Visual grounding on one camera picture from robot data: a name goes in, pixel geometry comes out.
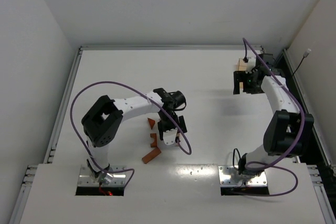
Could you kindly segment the translucent orange plastic box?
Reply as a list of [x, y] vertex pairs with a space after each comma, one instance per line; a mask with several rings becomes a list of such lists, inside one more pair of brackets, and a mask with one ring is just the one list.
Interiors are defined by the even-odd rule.
[[244, 83], [247, 80], [247, 63], [243, 61], [243, 58], [238, 59], [237, 72], [239, 78], [239, 88], [242, 90], [244, 88]]

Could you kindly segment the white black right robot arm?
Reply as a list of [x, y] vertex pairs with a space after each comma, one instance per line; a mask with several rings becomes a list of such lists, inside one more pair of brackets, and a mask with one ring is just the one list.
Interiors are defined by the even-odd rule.
[[258, 176], [281, 157], [301, 156], [308, 148], [314, 118], [304, 113], [287, 87], [284, 72], [276, 69], [274, 63], [271, 54], [259, 54], [257, 58], [240, 59], [239, 69], [234, 71], [233, 93], [264, 93], [273, 112], [262, 145], [238, 161], [238, 173], [242, 176]]

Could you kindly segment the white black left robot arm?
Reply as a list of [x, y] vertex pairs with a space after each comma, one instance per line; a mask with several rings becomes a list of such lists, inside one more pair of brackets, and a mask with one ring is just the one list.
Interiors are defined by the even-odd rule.
[[182, 92], [166, 92], [163, 88], [126, 99], [101, 96], [81, 120], [91, 153], [87, 164], [94, 177], [98, 178], [102, 169], [111, 170], [107, 145], [116, 136], [121, 123], [138, 116], [157, 113], [160, 118], [156, 125], [159, 138], [170, 146], [177, 142], [180, 132], [187, 132], [184, 117], [176, 114], [185, 107], [186, 98]]

